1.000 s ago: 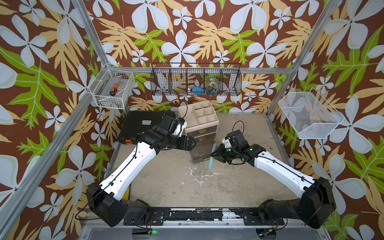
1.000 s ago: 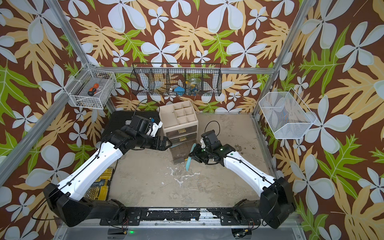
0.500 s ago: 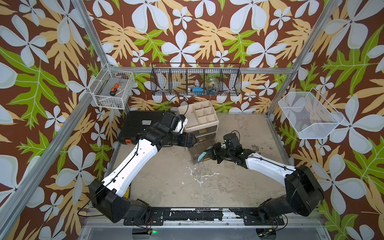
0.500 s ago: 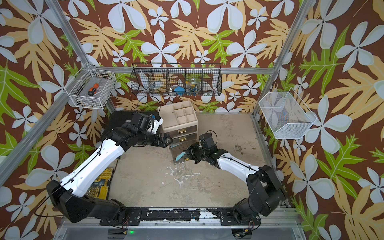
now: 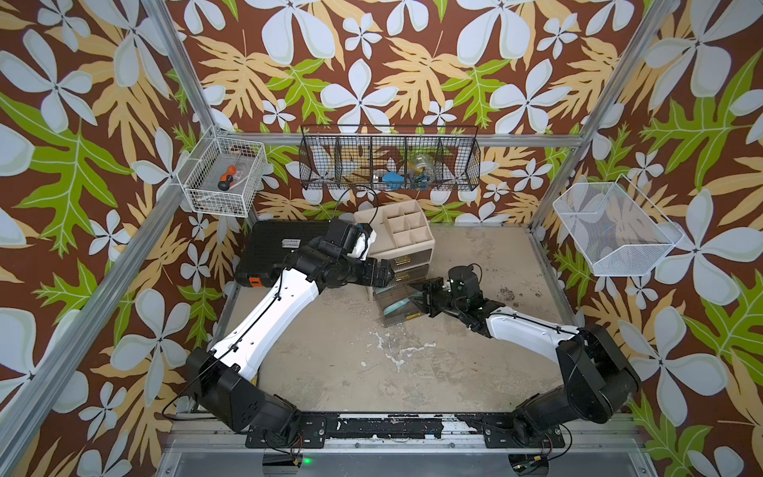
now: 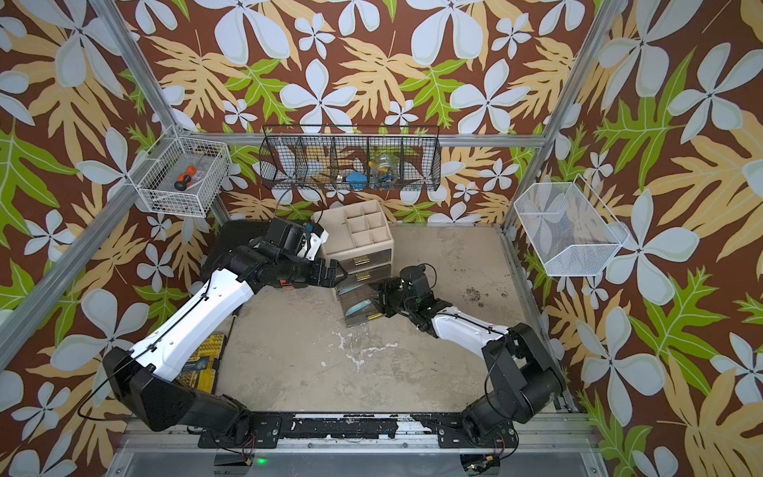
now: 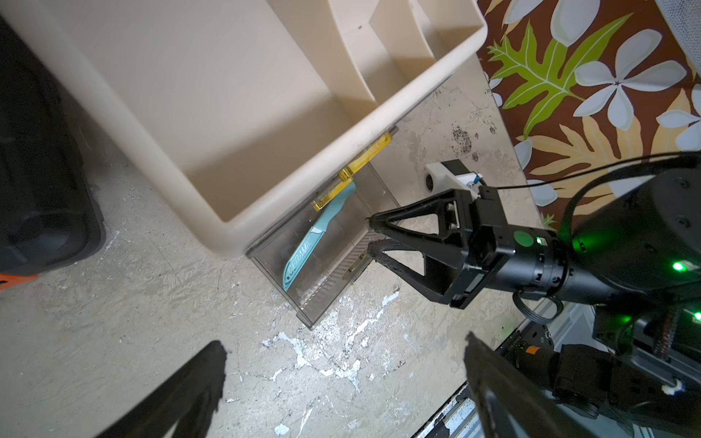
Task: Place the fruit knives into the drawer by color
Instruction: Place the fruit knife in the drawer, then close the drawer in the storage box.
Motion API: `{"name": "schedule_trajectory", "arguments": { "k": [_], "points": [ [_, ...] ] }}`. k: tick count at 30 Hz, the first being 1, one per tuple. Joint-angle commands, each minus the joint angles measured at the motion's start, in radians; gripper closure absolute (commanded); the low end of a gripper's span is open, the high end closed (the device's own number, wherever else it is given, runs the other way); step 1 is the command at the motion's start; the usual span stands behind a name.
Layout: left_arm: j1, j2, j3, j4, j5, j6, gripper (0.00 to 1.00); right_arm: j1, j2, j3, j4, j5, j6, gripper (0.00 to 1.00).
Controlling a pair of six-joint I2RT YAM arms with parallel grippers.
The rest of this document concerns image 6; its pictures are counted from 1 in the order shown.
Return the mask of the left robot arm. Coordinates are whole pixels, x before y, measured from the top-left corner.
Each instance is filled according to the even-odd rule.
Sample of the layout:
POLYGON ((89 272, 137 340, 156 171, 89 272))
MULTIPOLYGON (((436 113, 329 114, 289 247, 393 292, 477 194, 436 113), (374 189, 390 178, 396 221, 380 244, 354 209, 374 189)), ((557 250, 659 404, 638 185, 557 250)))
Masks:
POLYGON ((202 289, 152 334, 103 360, 113 395, 153 431, 200 427, 241 443, 252 414, 232 397, 179 382, 185 364, 218 326, 262 288, 334 288, 347 277, 338 260, 271 254, 238 246, 223 256, 202 289))

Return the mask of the blue fruit knife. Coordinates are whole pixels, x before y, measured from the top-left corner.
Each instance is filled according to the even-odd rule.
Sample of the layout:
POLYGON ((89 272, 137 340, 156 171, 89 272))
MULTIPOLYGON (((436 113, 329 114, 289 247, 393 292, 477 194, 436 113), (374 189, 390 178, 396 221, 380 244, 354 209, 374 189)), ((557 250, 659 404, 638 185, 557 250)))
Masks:
POLYGON ((347 310, 346 316, 353 317, 356 315, 369 313, 370 311, 374 311, 374 310, 375 310, 375 307, 373 306, 373 303, 371 302, 371 300, 367 299, 352 305, 347 310))

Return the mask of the beige plastic drawer organizer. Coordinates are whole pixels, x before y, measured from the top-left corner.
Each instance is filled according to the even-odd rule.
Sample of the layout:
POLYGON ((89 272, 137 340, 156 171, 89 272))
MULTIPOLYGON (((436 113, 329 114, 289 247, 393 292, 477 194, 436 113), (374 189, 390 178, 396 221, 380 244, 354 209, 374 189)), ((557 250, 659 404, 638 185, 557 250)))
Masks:
POLYGON ((338 260, 348 272, 348 277, 334 287, 345 326, 351 328, 381 317, 377 308, 369 313, 346 316, 347 310, 356 303, 367 299, 373 303, 378 297, 374 286, 393 275, 395 241, 380 203, 371 200, 320 211, 311 221, 329 233, 327 242, 319 250, 320 258, 338 260))

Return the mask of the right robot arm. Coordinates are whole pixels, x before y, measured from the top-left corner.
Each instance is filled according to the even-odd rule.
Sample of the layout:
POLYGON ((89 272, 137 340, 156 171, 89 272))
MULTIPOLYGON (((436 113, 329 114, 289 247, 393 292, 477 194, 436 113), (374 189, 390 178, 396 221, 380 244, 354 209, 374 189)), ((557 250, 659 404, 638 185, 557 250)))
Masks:
POLYGON ((485 361, 482 396, 461 413, 460 428, 471 443, 493 443, 502 429, 528 423, 564 393, 556 360, 527 324, 507 327, 471 316, 437 298, 424 278, 392 278, 374 290, 373 304, 383 316, 403 316, 419 331, 485 361))

